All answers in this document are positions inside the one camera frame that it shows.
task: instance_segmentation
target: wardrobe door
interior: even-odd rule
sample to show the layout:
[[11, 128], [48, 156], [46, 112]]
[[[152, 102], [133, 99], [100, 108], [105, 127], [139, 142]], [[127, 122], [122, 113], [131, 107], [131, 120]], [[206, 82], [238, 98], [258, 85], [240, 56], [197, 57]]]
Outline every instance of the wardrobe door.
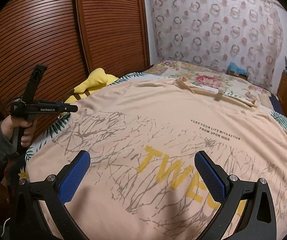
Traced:
[[120, 77], [150, 65], [143, 1], [82, 0], [79, 18], [85, 26], [92, 70], [103, 68]]
[[[0, 109], [23, 94], [36, 64], [48, 69], [35, 99], [61, 101], [87, 78], [75, 0], [10, 0], [0, 12]], [[56, 118], [39, 116], [35, 135]]]

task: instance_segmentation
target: bed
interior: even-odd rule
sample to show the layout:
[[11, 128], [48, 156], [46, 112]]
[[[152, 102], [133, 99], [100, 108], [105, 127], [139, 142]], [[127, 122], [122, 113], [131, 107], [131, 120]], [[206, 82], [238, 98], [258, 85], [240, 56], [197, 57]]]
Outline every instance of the bed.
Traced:
[[[201, 67], [191, 66], [190, 64], [174, 61], [161, 62], [144, 73], [130, 73], [125, 75], [111, 83], [109, 86], [134, 79], [167, 79], [177, 78], [179, 76], [185, 76], [194, 85], [205, 90], [218, 91], [218, 88], [223, 87], [225, 88], [224, 93], [229, 96], [242, 98], [250, 102], [256, 99], [265, 107], [266, 111], [279, 123], [279, 125], [287, 131], [287, 118], [274, 110], [273, 104], [269, 99], [270, 93], [268, 91], [251, 85], [239, 78], [217, 73]], [[11, 170], [8, 171], [6, 177], [8, 178], [8, 183], [10, 185], [16, 185], [18, 180], [22, 178], [29, 179], [29, 174], [25, 171], [26, 163], [33, 155], [37, 155], [40, 149], [42, 149], [47, 142], [56, 140], [56, 137], [67, 127], [70, 117], [70, 113], [60, 117], [34, 141], [27, 150], [26, 155], [22, 156]]]
[[192, 65], [180, 61], [166, 60], [155, 64], [149, 70], [144, 71], [164, 77], [177, 78], [184, 76], [190, 82], [207, 87], [223, 88], [225, 93], [238, 95], [248, 100], [257, 100], [261, 105], [282, 114], [280, 104], [272, 93], [253, 85], [246, 80], [229, 76], [208, 68]]

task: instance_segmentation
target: patterned curtain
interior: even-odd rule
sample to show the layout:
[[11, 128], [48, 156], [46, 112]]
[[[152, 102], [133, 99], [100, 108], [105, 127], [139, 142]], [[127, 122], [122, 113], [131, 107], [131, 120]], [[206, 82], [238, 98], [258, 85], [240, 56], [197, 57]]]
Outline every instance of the patterned curtain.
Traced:
[[267, 90], [283, 31], [269, 0], [151, 0], [157, 55], [225, 73], [231, 61]]

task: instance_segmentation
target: t-shirt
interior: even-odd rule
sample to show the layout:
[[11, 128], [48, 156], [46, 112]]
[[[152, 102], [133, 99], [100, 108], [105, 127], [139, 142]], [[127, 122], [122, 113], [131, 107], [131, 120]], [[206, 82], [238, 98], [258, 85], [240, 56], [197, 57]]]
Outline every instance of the t-shirt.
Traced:
[[195, 240], [220, 206], [194, 167], [200, 150], [227, 174], [265, 178], [277, 238], [287, 233], [287, 132], [257, 102], [205, 91], [182, 77], [124, 82], [76, 104], [66, 129], [28, 161], [27, 171], [30, 181], [44, 180], [80, 150], [90, 153], [91, 166], [65, 204], [90, 239]]

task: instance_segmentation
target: person's hand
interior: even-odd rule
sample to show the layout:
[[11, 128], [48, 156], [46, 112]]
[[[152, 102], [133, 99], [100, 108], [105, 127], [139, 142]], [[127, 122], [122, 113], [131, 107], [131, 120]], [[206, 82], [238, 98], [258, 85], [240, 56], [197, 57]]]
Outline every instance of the person's hand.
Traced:
[[21, 146], [28, 147], [36, 130], [36, 124], [36, 120], [34, 120], [34, 122], [29, 122], [24, 120], [23, 118], [9, 115], [6, 119], [2, 121], [1, 131], [3, 135], [8, 139], [8, 141], [10, 141], [13, 134], [13, 129], [19, 126], [24, 127], [25, 130], [24, 135], [21, 137]]

